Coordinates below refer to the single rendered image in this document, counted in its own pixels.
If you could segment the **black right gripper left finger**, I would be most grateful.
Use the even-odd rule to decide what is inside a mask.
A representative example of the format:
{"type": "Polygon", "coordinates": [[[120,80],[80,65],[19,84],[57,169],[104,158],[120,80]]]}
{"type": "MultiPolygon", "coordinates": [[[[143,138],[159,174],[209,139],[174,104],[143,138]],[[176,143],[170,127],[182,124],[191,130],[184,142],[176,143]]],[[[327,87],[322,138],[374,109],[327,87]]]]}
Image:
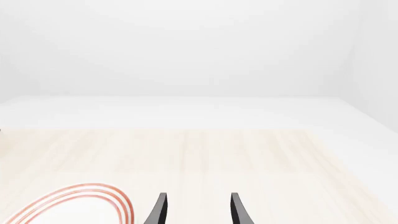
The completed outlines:
{"type": "Polygon", "coordinates": [[[165,224],[167,218],[167,209],[167,194],[160,193],[152,211],[145,220],[144,224],[165,224]]]}

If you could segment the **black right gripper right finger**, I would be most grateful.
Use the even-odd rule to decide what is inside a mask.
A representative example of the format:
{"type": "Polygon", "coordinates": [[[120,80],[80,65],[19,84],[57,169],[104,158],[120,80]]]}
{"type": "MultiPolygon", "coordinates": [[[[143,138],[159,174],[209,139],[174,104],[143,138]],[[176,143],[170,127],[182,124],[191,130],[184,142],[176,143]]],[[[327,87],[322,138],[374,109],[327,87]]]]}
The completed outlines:
{"type": "Polygon", "coordinates": [[[231,194],[230,210],[233,224],[254,224],[236,192],[231,194]]]}

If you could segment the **white plate with red rings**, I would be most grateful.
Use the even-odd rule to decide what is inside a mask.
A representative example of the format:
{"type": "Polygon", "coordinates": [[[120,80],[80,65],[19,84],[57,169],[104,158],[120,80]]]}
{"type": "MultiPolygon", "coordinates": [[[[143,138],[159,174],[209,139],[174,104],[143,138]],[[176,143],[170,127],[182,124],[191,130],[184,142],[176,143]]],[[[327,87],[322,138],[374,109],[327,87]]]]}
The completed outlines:
{"type": "Polygon", "coordinates": [[[65,186],[38,197],[0,224],[135,224],[129,197],[102,183],[65,186]]]}

